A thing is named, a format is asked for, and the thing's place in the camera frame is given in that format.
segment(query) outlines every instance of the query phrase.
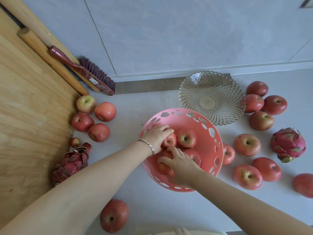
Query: white countertop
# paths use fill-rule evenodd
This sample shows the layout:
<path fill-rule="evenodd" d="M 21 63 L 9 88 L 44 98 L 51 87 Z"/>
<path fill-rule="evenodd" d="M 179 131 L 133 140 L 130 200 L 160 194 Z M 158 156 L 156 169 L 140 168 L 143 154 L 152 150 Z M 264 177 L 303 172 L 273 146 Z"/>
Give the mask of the white countertop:
<path fill-rule="evenodd" d="M 248 124 L 248 115 L 243 115 L 230 125 L 217 126 L 223 142 L 231 146 L 233 146 L 234 138 L 241 133 L 253 134 L 262 143 L 262 151 L 257 156 L 247 158 L 236 154 L 234 162 L 229 166 L 222 167 L 217 177 L 304 223 L 313 225 L 313 199 L 296 193 L 291 185 L 295 175 L 313 173 L 313 149 L 311 146 L 313 141 L 313 70 L 234 75 L 232 77 L 244 91 L 247 85 L 255 80 L 265 82 L 269 86 L 266 96 L 277 94 L 284 97 L 288 102 L 288 108 L 283 114 L 274 116 L 275 124 L 267 131 L 253 130 Z M 114 96 L 95 92 L 90 94 L 96 98 L 98 103 L 109 101 L 117 108 L 116 117 L 111 122 L 105 123 L 111 130 L 111 135 L 105 142 L 96 143 L 88 137 L 87 133 L 74 132 L 74 137 L 80 138 L 82 143 L 92 144 L 90 164 L 136 141 L 147 120 L 156 113 L 168 108 L 181 107 L 178 90 Z M 95 123 L 101 122 L 94 115 L 92 117 Z M 269 140 L 273 133 L 286 127 L 294 127 L 303 134 L 307 142 L 307 151 L 300 158 L 282 164 L 269 149 Z M 269 157 L 279 164 L 283 170 L 283 177 L 280 181 L 264 182 L 263 186 L 255 191 L 245 190 L 233 182 L 232 173 L 235 166 L 249 164 L 254 158 L 262 156 Z M 167 231 L 164 229 L 170 229 L 172 226 L 216 232 L 240 230 L 231 219 L 197 192 L 179 193 L 159 186 L 148 176 L 142 165 L 131 173 L 116 193 L 115 198 L 122 199 L 129 207 L 128 221 L 124 228 L 116 234 L 139 234 L 139 231 L 144 230 L 143 227 L 149 228 L 151 233 L 157 233 L 162 232 L 160 231 L 162 229 Z M 98 217 L 86 234 L 105 234 L 100 228 Z"/>

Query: apple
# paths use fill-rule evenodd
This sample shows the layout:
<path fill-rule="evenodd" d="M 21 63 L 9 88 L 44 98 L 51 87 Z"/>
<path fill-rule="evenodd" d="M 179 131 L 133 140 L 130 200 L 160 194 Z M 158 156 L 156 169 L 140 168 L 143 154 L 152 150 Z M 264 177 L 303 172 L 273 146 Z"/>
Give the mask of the apple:
<path fill-rule="evenodd" d="M 268 86 L 261 81 L 254 81 L 249 84 L 246 90 L 246 94 L 257 94 L 261 97 L 265 96 L 268 92 Z"/>
<path fill-rule="evenodd" d="M 116 107 L 110 102 L 102 102 L 95 109 L 95 116 L 98 120 L 109 122 L 116 115 Z"/>
<path fill-rule="evenodd" d="M 95 98 L 90 95 L 83 95 L 77 100 L 77 109 L 82 113 L 91 114 L 97 106 Z"/>
<path fill-rule="evenodd" d="M 163 149 L 167 149 L 167 147 L 169 146 L 176 146 L 176 135 L 174 133 L 171 133 L 169 136 L 166 137 L 166 139 L 164 139 L 164 141 L 161 144 L 161 148 Z"/>
<path fill-rule="evenodd" d="M 226 166 L 233 162 L 236 153 L 235 150 L 227 143 L 223 143 L 223 149 L 224 149 L 223 166 Z"/>
<path fill-rule="evenodd" d="M 128 206 L 122 200 L 111 200 L 100 213 L 101 228 L 107 233 L 116 233 L 128 219 Z"/>
<path fill-rule="evenodd" d="M 87 132 L 88 129 L 94 124 L 94 120 L 85 113 L 76 114 L 72 119 L 73 128 L 79 132 Z"/>
<path fill-rule="evenodd" d="M 269 158 L 256 158 L 251 165 L 260 171 L 264 181 L 274 182 L 282 176 L 280 167 Z"/>
<path fill-rule="evenodd" d="M 264 100 L 257 94 L 250 94 L 246 96 L 246 109 L 245 113 L 256 112 L 264 106 Z"/>
<path fill-rule="evenodd" d="M 274 117 L 266 112 L 254 112 L 249 118 L 251 128 L 255 130 L 268 130 L 274 125 Z"/>
<path fill-rule="evenodd" d="M 171 152 L 167 152 L 167 151 L 162 151 L 156 155 L 159 158 L 160 157 L 167 157 L 167 158 L 173 159 L 173 154 Z M 168 165 L 166 165 L 163 162 L 157 163 L 157 170 L 162 175 L 173 175 L 174 174 L 174 171 Z"/>
<path fill-rule="evenodd" d="M 95 142 L 104 142 L 110 136 L 110 129 L 105 124 L 95 124 L 88 130 L 88 136 Z"/>
<path fill-rule="evenodd" d="M 202 160 L 198 152 L 194 149 L 185 149 L 183 150 L 185 154 L 188 155 L 199 167 L 201 167 Z"/>
<path fill-rule="evenodd" d="M 80 140 L 79 140 L 79 138 L 71 138 L 71 139 L 68 141 L 68 145 L 69 145 L 70 147 L 77 148 L 77 147 L 80 145 Z"/>
<path fill-rule="evenodd" d="M 304 197 L 313 199 L 313 174 L 302 173 L 296 175 L 292 181 L 292 185 L 296 192 Z"/>
<path fill-rule="evenodd" d="M 238 153 L 246 157 L 252 157 L 261 151 L 260 140 L 247 133 L 240 134 L 235 138 L 234 147 Z"/>
<path fill-rule="evenodd" d="M 263 185 L 263 178 L 258 169 L 250 165 L 239 165 L 233 173 L 234 181 L 242 188 L 256 190 Z"/>
<path fill-rule="evenodd" d="M 86 147 L 86 148 L 87 148 L 87 153 L 88 153 L 88 154 L 90 153 L 90 151 L 91 151 L 91 149 L 92 149 L 91 144 L 89 144 L 89 143 L 87 143 L 87 142 L 83 143 L 83 144 L 82 144 L 82 147 Z"/>
<path fill-rule="evenodd" d="M 264 99 L 262 111 L 271 114 L 279 115 L 287 109 L 287 101 L 279 95 L 270 95 Z"/>
<path fill-rule="evenodd" d="M 196 145 L 197 135 L 196 133 L 187 128 L 181 129 L 177 134 L 177 144 L 182 148 L 189 149 Z"/>

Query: wooden rolling pin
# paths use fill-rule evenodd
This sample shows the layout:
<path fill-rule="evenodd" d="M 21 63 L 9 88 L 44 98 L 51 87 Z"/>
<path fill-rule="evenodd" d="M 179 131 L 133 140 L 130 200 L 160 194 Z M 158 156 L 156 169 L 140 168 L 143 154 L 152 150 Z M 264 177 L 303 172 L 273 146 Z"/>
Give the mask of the wooden rolling pin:
<path fill-rule="evenodd" d="M 70 84 L 80 95 L 89 95 L 79 81 L 60 63 L 48 54 L 49 48 L 29 28 L 18 31 L 18 36 L 24 40 L 43 60 L 46 61 L 68 84 Z"/>
<path fill-rule="evenodd" d="M 0 0 L 0 3 L 11 12 L 20 22 L 31 29 L 46 46 L 56 46 L 72 62 L 80 64 L 78 59 L 51 33 L 51 31 L 38 19 L 38 17 L 22 2 L 22 0 Z M 92 82 L 84 78 L 81 74 L 74 71 L 92 90 L 100 92 Z"/>

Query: brush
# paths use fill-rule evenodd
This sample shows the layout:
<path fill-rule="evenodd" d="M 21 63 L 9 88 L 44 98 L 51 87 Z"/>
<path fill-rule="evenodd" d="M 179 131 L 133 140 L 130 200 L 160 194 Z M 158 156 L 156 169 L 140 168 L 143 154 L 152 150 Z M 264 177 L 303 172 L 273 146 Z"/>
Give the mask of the brush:
<path fill-rule="evenodd" d="M 89 59 L 85 57 L 79 59 L 81 65 L 73 63 L 60 49 L 55 46 L 50 47 L 48 53 L 61 63 L 72 67 L 84 78 L 96 85 L 96 87 L 102 90 L 105 94 L 114 95 L 115 82 Z"/>

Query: bracelet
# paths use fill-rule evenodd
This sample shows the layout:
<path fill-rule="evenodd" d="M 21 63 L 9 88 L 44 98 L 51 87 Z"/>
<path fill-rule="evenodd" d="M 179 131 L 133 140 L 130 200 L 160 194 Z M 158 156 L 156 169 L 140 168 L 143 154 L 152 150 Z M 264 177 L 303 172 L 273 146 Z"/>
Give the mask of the bracelet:
<path fill-rule="evenodd" d="M 152 157 L 152 156 L 154 155 L 154 149 L 153 149 L 152 145 L 151 145 L 150 143 L 148 143 L 146 140 L 142 139 L 142 138 L 141 138 L 141 139 L 138 139 L 138 141 L 143 141 L 143 142 L 145 142 L 146 144 L 149 145 L 149 147 L 150 147 L 151 150 L 152 150 L 152 155 L 149 156 L 149 157 Z"/>

